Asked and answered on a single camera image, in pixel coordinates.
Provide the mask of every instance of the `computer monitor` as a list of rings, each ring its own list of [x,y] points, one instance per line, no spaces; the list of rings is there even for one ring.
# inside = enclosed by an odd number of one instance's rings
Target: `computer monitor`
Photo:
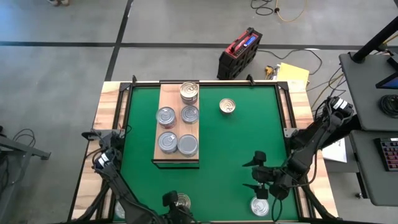
[[[389,77],[383,79],[381,82],[377,83],[376,88],[398,90],[398,72],[395,72]]]

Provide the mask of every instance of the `red power tool battery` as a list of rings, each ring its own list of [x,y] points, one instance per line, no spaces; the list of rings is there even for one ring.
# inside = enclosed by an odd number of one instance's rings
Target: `red power tool battery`
[[[232,80],[256,56],[262,34],[249,27],[231,45],[229,45],[219,58],[217,78]]]

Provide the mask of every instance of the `shoe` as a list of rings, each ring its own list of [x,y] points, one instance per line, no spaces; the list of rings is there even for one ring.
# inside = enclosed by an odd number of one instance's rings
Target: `shoe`
[[[59,6],[60,2],[58,0],[47,0],[52,6]]]
[[[61,0],[61,4],[64,6],[69,6],[69,0]]]

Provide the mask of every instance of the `wooden board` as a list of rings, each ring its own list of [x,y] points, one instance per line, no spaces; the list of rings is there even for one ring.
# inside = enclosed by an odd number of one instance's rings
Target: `wooden board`
[[[114,112],[116,108],[116,102],[118,100],[120,82],[104,82],[103,89],[101,92],[101,98],[99,99],[98,109],[95,116],[94,128],[96,129],[111,129]],[[295,116],[295,121],[298,128],[306,128],[309,124],[313,122],[312,112],[310,103],[308,102],[307,92],[305,91],[305,85],[303,81],[289,82],[290,99],[292,101],[293,112]],[[282,106],[285,111],[286,123],[290,125],[289,113],[287,112],[287,104],[285,96],[282,92]],[[123,113],[121,112],[120,121],[123,120]],[[90,147],[94,150],[98,146],[95,143],[90,143]],[[310,185],[310,188],[315,193],[319,201],[325,208],[334,216],[338,216],[335,201],[333,198],[333,193],[330,188],[328,174],[326,172],[325,162],[321,153],[318,153],[318,168],[317,168],[317,178],[314,183]],[[87,158],[83,173],[81,175],[80,184],[78,185],[78,195],[73,208],[72,218],[78,218],[84,213],[90,203],[95,199],[97,193],[100,191],[102,179],[98,174],[95,174],[91,166],[91,158]],[[313,175],[313,167],[308,173],[308,178],[311,179]],[[300,199],[304,211],[304,216],[308,216],[308,208],[304,193],[300,190]]]
[[[159,96],[159,108],[168,106],[173,108],[175,111],[175,118],[177,123],[171,129],[164,129],[159,123],[156,125],[156,141],[159,136],[167,131],[173,132],[178,139],[184,134],[191,134],[193,135],[199,142],[199,121],[194,124],[185,124],[181,118],[181,110],[186,106],[183,103],[181,96],[180,96],[180,87],[181,84],[162,84],[160,86],[160,96]],[[199,109],[199,93],[198,93],[198,100],[193,104]],[[175,152],[173,154],[165,154],[163,153],[160,148],[159,144],[155,142],[155,153],[154,159],[199,159],[199,150],[192,157],[185,157],[180,152]]]

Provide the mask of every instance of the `keyboard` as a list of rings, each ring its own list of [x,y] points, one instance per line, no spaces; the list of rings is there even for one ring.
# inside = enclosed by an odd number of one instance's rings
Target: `keyboard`
[[[374,140],[386,171],[398,171],[398,138]]]

